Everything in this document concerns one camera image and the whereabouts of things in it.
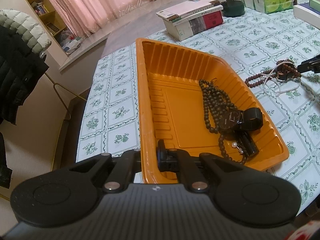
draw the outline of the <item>bookshelf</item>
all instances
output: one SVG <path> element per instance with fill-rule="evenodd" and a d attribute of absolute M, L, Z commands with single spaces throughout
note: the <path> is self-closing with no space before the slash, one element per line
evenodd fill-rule
<path fill-rule="evenodd" d="M 55 42 L 57 42 L 56 38 L 57 38 L 58 34 L 61 33 L 63 30 L 66 30 L 67 26 L 64 23 L 64 21 L 62 20 L 62 18 L 60 17 L 60 15 L 57 13 L 57 11 L 54 9 L 54 7 L 50 3 L 50 1 L 49 0 L 26 0 L 26 1 L 30 5 L 30 7 L 32 8 L 33 11 L 35 11 L 35 10 L 31 6 L 32 3 L 38 2 L 38 1 L 43 3 L 45 8 L 48 10 L 48 12 L 43 13 L 42 15 L 38 15 L 35 12 L 35 15 L 43 23 L 45 28 L 48 30 L 48 32 L 51 34 L 51 36 L 54 38 Z M 56 26 L 57 29 L 59 29 L 59 30 L 55 29 L 55 31 L 54 31 L 54 30 L 50 29 L 47 26 L 47 24 L 50 24 L 50 23 L 52 23 L 54 26 Z"/>

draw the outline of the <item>watch face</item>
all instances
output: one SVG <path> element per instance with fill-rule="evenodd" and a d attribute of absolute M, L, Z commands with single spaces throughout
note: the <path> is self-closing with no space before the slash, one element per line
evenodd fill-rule
<path fill-rule="evenodd" d="M 223 130 L 231 129 L 238 124 L 240 113 L 238 111 L 225 112 L 219 121 L 219 126 Z"/>

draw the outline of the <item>tray rim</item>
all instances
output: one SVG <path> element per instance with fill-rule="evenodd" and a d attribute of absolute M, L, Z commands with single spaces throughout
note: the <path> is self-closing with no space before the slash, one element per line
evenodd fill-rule
<path fill-rule="evenodd" d="M 255 164 L 254 167 L 251 165 L 248 165 L 247 167 L 259 170 L 259 171 L 265 171 L 283 161 L 289 158 L 289 150 L 286 147 L 278 129 L 275 127 L 274 123 L 272 122 L 270 116 L 267 114 L 259 100 L 256 98 L 256 96 L 252 93 L 252 91 L 245 85 L 244 81 L 239 77 L 239 75 L 231 68 L 231 66 L 221 57 L 217 57 L 215 55 L 211 55 L 196 49 L 190 49 L 187 47 L 179 46 L 172 43 L 167 43 L 163 41 L 155 41 L 151 39 L 146 38 L 138 38 L 136 39 L 136 53 L 137 53 L 137 78 L 138 78 L 138 103 L 139 103 L 139 122 L 140 122 L 140 144 L 141 144 L 141 169 L 142 169 L 142 178 L 144 183 L 148 184 L 156 184 L 156 183 L 163 183 L 163 184 L 172 184 L 176 183 L 172 179 L 168 179 L 164 177 L 161 172 L 158 169 L 157 166 L 157 158 L 156 158 L 156 142 L 154 140 L 155 134 L 154 134 L 154 125 L 152 121 L 152 111 L 151 111 L 151 100 L 150 100 L 150 94 L 149 89 L 143 89 L 142 86 L 144 84 L 147 84 L 148 87 L 148 74 L 146 70 L 146 64 L 144 61 L 144 57 L 139 57 L 138 55 L 143 55 L 143 42 L 149 41 L 152 43 L 158 43 L 158 44 L 164 44 L 164 45 L 170 45 L 177 48 L 183 48 L 186 50 L 196 51 L 197 53 L 201 53 L 206 56 L 214 57 L 216 60 L 221 61 L 223 64 L 227 65 L 229 69 L 236 74 L 238 79 L 242 82 L 242 85 L 244 86 L 245 90 L 248 91 L 249 95 L 251 95 L 253 98 L 255 98 L 255 101 L 258 105 L 258 107 L 261 109 L 263 114 L 266 116 L 266 119 L 269 121 L 271 127 L 275 131 L 276 136 L 279 138 L 280 143 L 283 146 L 284 151 L 276 156 L 272 156 L 266 160 L 268 160 L 268 167 L 264 167 L 263 169 L 259 169 L 259 164 Z"/>

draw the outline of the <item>silver screw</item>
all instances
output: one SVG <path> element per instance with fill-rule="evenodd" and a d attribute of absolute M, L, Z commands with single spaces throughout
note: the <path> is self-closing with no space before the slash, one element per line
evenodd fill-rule
<path fill-rule="evenodd" d="M 115 190 L 120 188 L 120 183 L 115 182 L 115 181 L 109 181 L 106 184 L 104 184 L 104 187 L 108 190 Z"/>
<path fill-rule="evenodd" d="M 197 181 L 191 184 L 192 188 L 196 189 L 196 190 L 202 190 L 202 189 L 206 189 L 208 187 L 208 184 L 206 184 L 203 181 Z"/>

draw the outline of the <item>black down jacket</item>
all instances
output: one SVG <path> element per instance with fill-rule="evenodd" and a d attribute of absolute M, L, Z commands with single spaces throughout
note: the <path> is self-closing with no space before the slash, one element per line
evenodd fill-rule
<path fill-rule="evenodd" d="M 19 34 L 0 26 L 0 123 L 15 124 L 18 106 L 48 68 Z"/>

